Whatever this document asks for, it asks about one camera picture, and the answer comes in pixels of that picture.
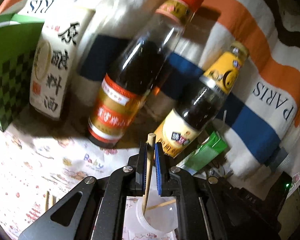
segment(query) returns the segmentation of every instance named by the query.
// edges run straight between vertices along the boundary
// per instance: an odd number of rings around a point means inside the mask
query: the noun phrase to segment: cooking wine bottle
[[[154,132],[167,155],[176,157],[217,115],[248,57],[248,49],[235,41],[198,80],[183,89],[177,106]]]
[[[167,0],[111,64],[89,118],[90,141],[112,148],[124,135],[202,2]]]

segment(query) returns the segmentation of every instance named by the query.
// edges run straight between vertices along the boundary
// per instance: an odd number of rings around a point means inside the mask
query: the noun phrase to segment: small green carton
[[[35,49],[44,20],[0,15],[0,130],[4,131],[29,102]]]

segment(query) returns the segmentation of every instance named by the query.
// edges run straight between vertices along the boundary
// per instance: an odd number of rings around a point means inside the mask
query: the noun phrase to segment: wooden chopstick
[[[169,200],[169,201],[167,201],[167,202],[163,202],[163,203],[161,203],[161,204],[158,204],[158,205],[154,205],[154,206],[148,207],[148,208],[146,208],[146,210],[155,209],[155,208],[157,208],[157,207],[164,207],[164,206],[166,206],[166,205],[175,203],[175,201],[176,201],[175,199],[172,199],[172,200]]]
[[[152,174],[152,166],[154,159],[154,145],[155,145],[155,134],[148,134],[148,145],[147,145],[147,169],[146,169],[146,190],[143,195],[142,200],[142,213],[145,215],[146,207],[148,202],[149,190],[150,190],[150,182],[151,182],[151,174]]]

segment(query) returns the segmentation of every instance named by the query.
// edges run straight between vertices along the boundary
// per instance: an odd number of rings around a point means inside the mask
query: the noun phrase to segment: dark liquid
[[[107,74],[112,81],[123,89],[143,96],[153,88],[165,58],[160,49],[149,41],[134,43],[124,56],[112,63]],[[116,143],[105,143],[94,138],[90,133],[87,137],[92,143],[102,148],[113,148]]]
[[[210,88],[197,80],[183,90],[175,110],[191,127],[201,131],[216,116],[221,103],[222,100]]]

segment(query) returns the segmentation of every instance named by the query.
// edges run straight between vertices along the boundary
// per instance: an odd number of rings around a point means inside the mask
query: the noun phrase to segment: yellow label
[[[165,154],[176,157],[199,135],[173,109],[154,132]]]
[[[167,0],[156,12],[167,15],[182,24],[186,24],[193,15],[188,5],[181,0]]]
[[[223,92],[229,94],[241,66],[236,55],[225,52],[203,75],[213,79]]]

